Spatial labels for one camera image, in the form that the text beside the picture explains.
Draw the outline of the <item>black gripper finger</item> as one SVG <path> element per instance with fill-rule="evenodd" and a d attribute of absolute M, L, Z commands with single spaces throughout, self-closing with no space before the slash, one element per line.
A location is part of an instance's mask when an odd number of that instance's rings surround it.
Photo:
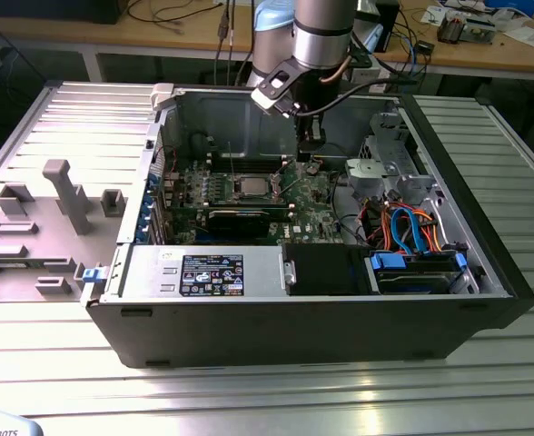
<path fill-rule="evenodd" d="M 321 125 L 322 116 L 315 115 L 312 118 L 312 151 L 316 153 L 326 144 L 326 133 Z"/>
<path fill-rule="evenodd" d="M 310 116 L 296 118 L 296 137 L 298 152 L 307 153 L 312 137 L 312 118 Z"/>

